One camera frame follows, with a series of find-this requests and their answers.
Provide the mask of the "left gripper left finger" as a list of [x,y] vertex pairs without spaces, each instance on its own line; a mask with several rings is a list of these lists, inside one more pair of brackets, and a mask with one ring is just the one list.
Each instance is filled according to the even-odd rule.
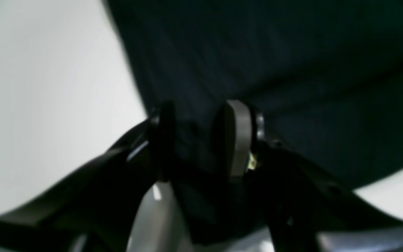
[[166,102],[109,150],[32,201],[0,215],[0,247],[15,252],[125,252],[141,200],[169,179],[175,107]]

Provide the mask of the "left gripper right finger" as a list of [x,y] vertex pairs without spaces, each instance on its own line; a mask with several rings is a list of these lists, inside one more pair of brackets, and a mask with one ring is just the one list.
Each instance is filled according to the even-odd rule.
[[258,202],[277,252],[403,252],[403,220],[267,134],[264,115],[229,99],[216,137],[228,179]]

